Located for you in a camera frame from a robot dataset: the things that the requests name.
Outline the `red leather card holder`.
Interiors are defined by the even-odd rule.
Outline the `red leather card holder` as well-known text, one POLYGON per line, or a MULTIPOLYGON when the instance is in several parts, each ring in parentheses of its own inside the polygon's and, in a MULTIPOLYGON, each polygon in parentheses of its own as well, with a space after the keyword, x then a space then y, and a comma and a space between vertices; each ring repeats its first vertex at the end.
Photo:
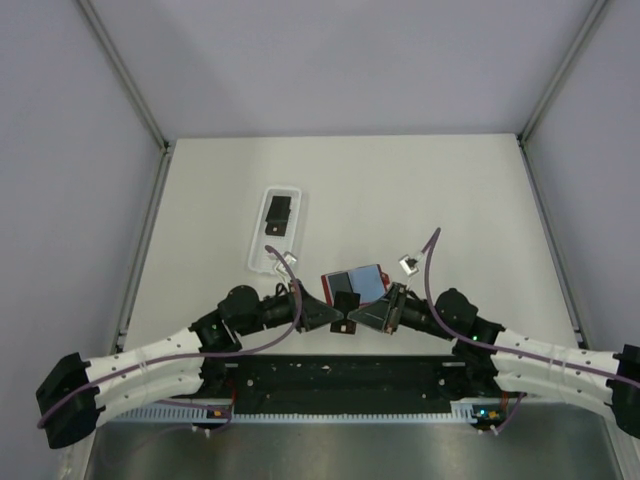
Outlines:
MULTIPOLYGON (((366 305, 379 299, 386 293, 390 286, 389 276, 382 270, 379 264, 370 264, 336 272, 349 273, 352 292, 360 295, 361 305, 366 305)), ((332 295, 329 290, 327 276, 336 272, 321 276, 325 299, 330 305, 333 305, 335 295, 332 295)))

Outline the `right aluminium frame post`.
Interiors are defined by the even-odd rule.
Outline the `right aluminium frame post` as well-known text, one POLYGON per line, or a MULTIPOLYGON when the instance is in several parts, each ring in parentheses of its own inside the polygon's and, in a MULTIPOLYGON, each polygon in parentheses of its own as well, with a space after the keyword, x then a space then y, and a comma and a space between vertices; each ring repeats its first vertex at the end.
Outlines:
POLYGON ((517 135, 521 148, 524 148, 535 135, 556 97, 568 81, 580 57, 588 48, 612 4, 613 1, 610 0, 591 2, 585 18, 580 23, 577 32, 572 37, 571 42, 536 101, 533 110, 527 117, 523 128, 517 135))

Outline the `left aluminium frame post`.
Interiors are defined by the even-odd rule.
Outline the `left aluminium frame post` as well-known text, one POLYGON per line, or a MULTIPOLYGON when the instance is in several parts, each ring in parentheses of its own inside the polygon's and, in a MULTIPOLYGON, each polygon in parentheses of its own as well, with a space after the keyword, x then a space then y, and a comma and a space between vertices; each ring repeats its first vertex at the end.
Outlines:
POLYGON ((166 153, 170 148, 170 142, 162 133, 148 102, 130 73, 94 3, 89 0, 74 0, 73 4, 95 38, 100 51, 142 126, 158 150, 166 153))

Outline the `black VIP credit card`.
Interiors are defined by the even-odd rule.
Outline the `black VIP credit card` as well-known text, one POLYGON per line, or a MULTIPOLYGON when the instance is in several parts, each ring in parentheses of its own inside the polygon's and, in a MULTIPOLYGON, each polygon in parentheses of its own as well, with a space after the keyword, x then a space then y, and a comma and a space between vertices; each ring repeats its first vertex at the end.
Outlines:
POLYGON ((343 314, 343 319, 330 325, 330 332, 343 335, 354 335, 357 325, 348 319, 351 311, 357 310, 360 306, 360 295, 358 293, 337 291, 334 296, 333 306, 343 314))

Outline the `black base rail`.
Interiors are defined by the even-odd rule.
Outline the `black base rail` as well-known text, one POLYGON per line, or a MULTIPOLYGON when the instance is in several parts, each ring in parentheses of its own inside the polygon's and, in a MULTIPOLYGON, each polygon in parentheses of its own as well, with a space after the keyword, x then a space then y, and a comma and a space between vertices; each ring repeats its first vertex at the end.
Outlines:
POLYGON ((442 412, 476 397, 447 356, 255 355, 229 370, 242 413, 442 412))

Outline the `aluminium frame post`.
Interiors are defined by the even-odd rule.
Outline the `aluminium frame post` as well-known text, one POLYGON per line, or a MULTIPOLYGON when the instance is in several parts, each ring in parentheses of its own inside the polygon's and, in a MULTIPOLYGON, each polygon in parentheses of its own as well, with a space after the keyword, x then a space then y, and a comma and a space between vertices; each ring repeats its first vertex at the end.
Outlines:
POLYGON ((535 135, 556 97, 568 81, 580 57, 588 48, 612 4, 613 1, 610 0, 591 2, 585 18, 580 23, 577 32, 572 37, 571 42, 536 101, 533 110, 527 117, 523 128, 517 135, 521 148, 524 148, 535 135))
POLYGON ((162 133, 148 102, 130 73, 94 3, 89 0, 74 0, 73 4, 95 38, 100 51, 142 126, 158 150, 166 153, 170 148, 170 142, 162 133))

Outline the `white plastic tray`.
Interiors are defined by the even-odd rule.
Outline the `white plastic tray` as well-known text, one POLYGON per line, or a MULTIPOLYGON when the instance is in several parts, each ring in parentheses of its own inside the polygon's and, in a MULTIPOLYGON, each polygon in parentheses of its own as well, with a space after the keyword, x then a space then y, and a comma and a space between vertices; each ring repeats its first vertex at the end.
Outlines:
POLYGON ((302 207, 302 191, 293 186, 270 186, 262 196, 247 267, 258 274, 272 274, 275 257, 266 247, 280 254, 294 253, 302 207))

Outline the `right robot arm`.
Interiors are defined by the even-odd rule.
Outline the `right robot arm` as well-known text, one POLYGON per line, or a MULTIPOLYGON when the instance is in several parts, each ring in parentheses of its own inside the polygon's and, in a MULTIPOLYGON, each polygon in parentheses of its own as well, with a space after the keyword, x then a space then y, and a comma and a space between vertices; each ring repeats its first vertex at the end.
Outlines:
POLYGON ((348 319, 382 333, 403 326, 453 341, 453 354, 469 369, 476 394, 496 389, 561 400, 639 435, 639 349, 593 351, 535 340, 481 318, 476 306, 451 288, 436 300, 420 299, 395 283, 380 299, 348 313, 348 319))

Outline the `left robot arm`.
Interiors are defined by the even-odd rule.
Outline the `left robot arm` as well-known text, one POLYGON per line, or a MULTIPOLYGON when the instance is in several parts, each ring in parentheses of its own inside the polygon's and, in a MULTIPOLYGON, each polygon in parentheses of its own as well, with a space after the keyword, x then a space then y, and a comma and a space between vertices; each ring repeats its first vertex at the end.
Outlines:
POLYGON ((343 317, 300 283, 266 297, 235 287, 212 312, 157 342, 105 357, 62 357, 36 390, 37 427, 51 449, 62 449, 147 404, 216 396, 226 387, 226 360, 257 351, 243 348, 242 337, 280 326, 309 332, 343 317))

